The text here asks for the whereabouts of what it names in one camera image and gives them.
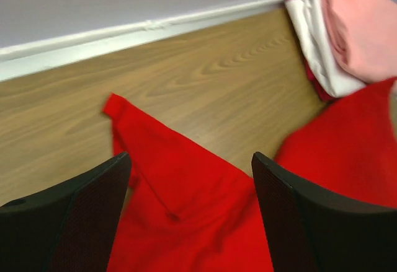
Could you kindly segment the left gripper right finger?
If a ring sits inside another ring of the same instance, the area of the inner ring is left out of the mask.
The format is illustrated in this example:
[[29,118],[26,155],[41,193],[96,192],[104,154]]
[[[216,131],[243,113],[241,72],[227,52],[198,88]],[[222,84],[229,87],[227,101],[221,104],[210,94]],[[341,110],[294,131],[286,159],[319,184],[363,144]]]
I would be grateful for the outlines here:
[[396,209],[327,190],[255,152],[274,271],[396,271]]

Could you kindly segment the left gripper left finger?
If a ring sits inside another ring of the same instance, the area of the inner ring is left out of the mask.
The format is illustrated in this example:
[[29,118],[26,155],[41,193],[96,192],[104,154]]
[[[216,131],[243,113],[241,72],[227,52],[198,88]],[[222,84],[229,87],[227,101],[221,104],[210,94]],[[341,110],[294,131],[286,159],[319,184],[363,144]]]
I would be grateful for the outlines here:
[[1,206],[1,271],[106,271],[131,168],[123,152]]

